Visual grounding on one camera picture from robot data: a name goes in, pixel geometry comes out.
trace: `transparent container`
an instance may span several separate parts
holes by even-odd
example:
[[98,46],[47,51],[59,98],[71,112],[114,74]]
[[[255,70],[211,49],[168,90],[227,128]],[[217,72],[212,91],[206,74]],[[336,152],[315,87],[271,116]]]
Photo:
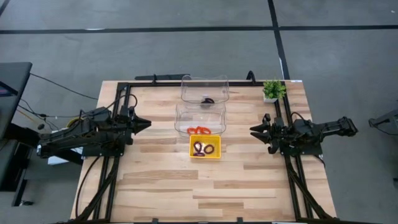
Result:
[[188,132],[189,128],[195,129],[198,126],[208,128],[211,134],[221,135],[226,129],[225,113],[224,103],[179,103],[175,107],[174,128],[184,137],[194,134],[190,131]]
[[212,79],[185,75],[181,81],[181,99],[188,103],[202,103],[210,98],[214,103],[229,99],[229,85],[226,75]]

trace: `orange object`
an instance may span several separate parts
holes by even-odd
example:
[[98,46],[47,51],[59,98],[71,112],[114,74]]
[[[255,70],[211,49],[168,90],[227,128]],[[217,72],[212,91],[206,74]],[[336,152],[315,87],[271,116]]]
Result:
[[211,134],[210,129],[198,126],[197,128],[187,128],[188,134]]

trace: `rubber ring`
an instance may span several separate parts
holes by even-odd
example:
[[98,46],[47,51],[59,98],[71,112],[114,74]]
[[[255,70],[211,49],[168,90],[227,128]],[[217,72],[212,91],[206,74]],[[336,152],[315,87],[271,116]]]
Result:
[[195,142],[193,143],[193,148],[195,149],[196,152],[201,153],[201,148],[202,148],[202,144],[201,142]]
[[[210,151],[210,152],[206,151],[206,149],[207,149],[208,147],[210,147],[210,146],[211,146],[211,151]],[[213,146],[212,144],[208,144],[208,145],[205,146],[205,148],[203,149],[203,152],[205,152],[206,154],[211,154],[211,153],[213,153],[213,152],[214,152],[214,146]]]
[[203,100],[202,103],[215,103],[215,102],[211,98],[205,98],[205,100]]
[[202,128],[200,133],[201,134],[211,134],[211,131],[208,128]]
[[196,134],[197,133],[197,129],[193,128],[193,127],[187,128],[187,133],[188,134]]
[[203,152],[194,153],[193,156],[206,156]]

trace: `potted plant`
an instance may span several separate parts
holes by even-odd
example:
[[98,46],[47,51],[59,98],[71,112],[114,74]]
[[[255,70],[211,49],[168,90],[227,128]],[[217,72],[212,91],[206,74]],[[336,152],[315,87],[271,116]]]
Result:
[[280,81],[270,80],[264,82],[264,102],[273,103],[279,98],[282,98],[286,94],[286,87],[281,84]]

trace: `wooden table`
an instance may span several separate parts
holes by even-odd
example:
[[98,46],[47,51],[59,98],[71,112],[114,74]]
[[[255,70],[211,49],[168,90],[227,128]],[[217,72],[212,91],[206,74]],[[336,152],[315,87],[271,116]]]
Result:
[[[98,106],[114,101],[116,85],[116,81],[103,82]],[[291,110],[310,119],[303,83],[286,81],[286,86]],[[295,220],[284,158],[279,153],[268,154],[267,146],[250,135],[249,128],[260,124],[264,113],[270,113],[272,120],[276,116],[274,104],[262,102],[261,89],[229,88],[221,159],[207,161],[191,159],[188,138],[180,137],[174,129],[180,87],[133,87],[132,93],[139,100],[136,113],[151,120],[152,126],[134,136],[134,144],[126,146],[121,157],[111,221],[150,222],[159,218],[160,222],[233,222],[236,217],[244,221]],[[80,181],[93,160],[84,161]],[[313,156],[302,156],[302,160],[309,191],[327,213],[335,216],[323,164]],[[97,191],[101,166],[102,158],[83,185],[79,213]],[[302,194],[297,191],[304,217]],[[107,193],[103,198],[100,218],[104,217]],[[75,217],[74,208],[71,217]]]

